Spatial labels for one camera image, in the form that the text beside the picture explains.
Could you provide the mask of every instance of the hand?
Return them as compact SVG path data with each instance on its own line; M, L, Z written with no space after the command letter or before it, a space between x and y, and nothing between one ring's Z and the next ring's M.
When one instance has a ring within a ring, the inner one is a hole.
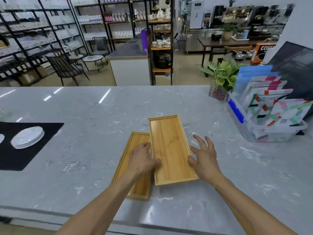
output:
M138 177L145 175L156 165L161 165L159 158L152 158L149 153L150 148L151 143L143 142L129 154L128 170L138 175Z
M214 188L216 188L217 184L224 178L224 176L219 169L216 160L214 144L208 136L204 137L208 142L208 146L199 136L194 134L193 137L199 142L200 149L190 146L190 150L197 156L197 161L189 155L188 163L194 168L201 179L209 182Z

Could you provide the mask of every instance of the orange box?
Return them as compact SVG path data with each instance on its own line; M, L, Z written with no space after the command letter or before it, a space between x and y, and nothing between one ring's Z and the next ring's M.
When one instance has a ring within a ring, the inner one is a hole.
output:
M276 43L257 43L252 55L251 63L262 63L269 48L274 48Z

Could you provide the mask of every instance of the right hand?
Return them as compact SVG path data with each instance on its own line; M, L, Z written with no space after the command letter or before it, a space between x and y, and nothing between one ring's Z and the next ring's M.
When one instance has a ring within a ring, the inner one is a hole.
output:
M204 137L208 146L199 136L194 134L193 137L199 142L200 149L190 146L190 150L197 156L197 161L189 155L188 163L194 168L197 175L201 179L207 181L214 188L216 188L217 184L224 178L224 175L222 174L216 160L214 144L208 136Z

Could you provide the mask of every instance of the black mat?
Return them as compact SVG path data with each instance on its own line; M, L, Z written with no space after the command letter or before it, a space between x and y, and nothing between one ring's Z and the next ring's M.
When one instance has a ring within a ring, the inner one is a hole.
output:
M5 136L3 142L0 143L0 170L23 170L63 125L64 123L0 122L0 134ZM28 148L15 149L11 145L12 138L23 129L34 126L40 126L43 128L45 132L43 138Z

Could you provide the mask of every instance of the teapot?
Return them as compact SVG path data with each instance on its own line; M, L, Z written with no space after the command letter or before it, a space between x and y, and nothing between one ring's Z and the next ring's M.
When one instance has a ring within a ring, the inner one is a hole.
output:
M161 10L161 8L157 12L157 16L156 17L157 17L158 20L164 19L164 12Z

